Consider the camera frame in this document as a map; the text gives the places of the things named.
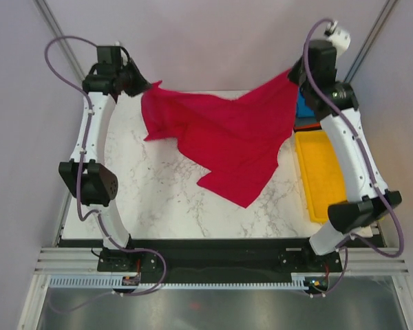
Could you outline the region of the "red t-shirt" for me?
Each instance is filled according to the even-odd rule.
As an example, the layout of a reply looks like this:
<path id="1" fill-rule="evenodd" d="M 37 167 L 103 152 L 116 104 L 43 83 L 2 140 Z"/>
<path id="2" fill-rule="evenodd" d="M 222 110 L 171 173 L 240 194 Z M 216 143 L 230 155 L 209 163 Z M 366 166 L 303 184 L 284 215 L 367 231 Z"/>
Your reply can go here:
<path id="1" fill-rule="evenodd" d="M 145 139 L 176 139 L 181 154 L 209 170 L 198 186 L 247 208 L 292 135 L 297 93 L 287 71 L 236 99 L 170 91 L 156 82 L 141 99 Z"/>

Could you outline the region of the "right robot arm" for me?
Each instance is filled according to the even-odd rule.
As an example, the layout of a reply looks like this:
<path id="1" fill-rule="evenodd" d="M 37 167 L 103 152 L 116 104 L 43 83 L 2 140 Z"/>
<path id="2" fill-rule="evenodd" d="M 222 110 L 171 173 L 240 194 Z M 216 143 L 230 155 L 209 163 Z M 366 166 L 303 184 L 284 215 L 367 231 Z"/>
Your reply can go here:
<path id="1" fill-rule="evenodd" d="M 332 42 L 308 40 L 288 74 L 328 136 L 346 187 L 346 200 L 329 205 L 327 224 L 310 237 L 310 248 L 301 253 L 303 266 L 312 271 L 326 263 L 326 254 L 356 238 L 357 230 L 386 215 L 392 217 L 399 236 L 399 250 L 393 257 L 400 256 L 404 248 L 394 211 L 402 202 L 401 194 L 390 190 L 379 173 L 363 133 L 357 97 L 349 83 L 336 79 L 336 62 Z"/>

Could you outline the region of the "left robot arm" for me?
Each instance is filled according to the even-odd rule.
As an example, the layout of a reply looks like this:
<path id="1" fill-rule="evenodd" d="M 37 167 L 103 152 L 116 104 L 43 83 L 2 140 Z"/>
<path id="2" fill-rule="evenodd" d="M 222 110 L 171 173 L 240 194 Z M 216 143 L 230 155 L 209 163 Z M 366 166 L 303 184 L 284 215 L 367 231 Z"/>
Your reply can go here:
<path id="1" fill-rule="evenodd" d="M 105 165 L 109 122 L 122 94 L 138 96 L 150 88 L 128 51 L 120 45 L 99 45 L 97 61 L 82 82 L 83 117 L 76 146 L 59 175 L 76 200 L 80 221 L 93 218 L 103 236 L 103 245 L 117 249 L 113 261 L 131 270 L 137 253 L 127 247 L 130 235 L 116 205 L 118 178 Z"/>

